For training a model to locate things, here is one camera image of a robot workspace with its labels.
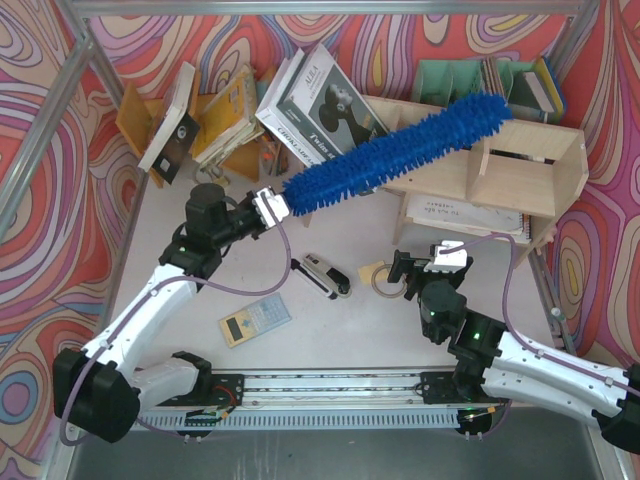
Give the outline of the blue microfiber duster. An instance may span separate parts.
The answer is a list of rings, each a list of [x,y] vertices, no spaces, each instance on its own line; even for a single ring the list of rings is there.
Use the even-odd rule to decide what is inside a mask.
[[[424,165],[497,134],[513,118],[503,97],[476,93],[418,123],[376,137],[283,184],[295,216],[304,216],[380,187]]]

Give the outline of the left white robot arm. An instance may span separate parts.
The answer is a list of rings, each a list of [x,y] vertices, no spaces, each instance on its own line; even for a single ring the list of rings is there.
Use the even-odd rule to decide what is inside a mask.
[[[167,321],[212,284],[232,244],[281,228],[289,213],[284,196],[270,187],[241,202],[216,184],[191,190],[184,222],[134,300],[81,349],[65,348],[54,359],[54,413],[63,444],[75,443],[68,424],[114,443],[155,406],[173,399],[201,404],[214,395],[212,366],[197,355],[180,351],[146,369],[139,360]]]

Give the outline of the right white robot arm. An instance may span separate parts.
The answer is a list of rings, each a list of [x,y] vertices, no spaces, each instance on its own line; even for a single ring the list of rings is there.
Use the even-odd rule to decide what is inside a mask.
[[[437,245],[427,258],[395,251],[388,282],[403,281],[420,308],[421,331],[446,345],[457,364],[452,384],[470,402],[528,403],[597,428],[609,444],[639,451],[639,367],[579,358],[541,344],[467,306],[458,288],[473,264],[461,248]]]

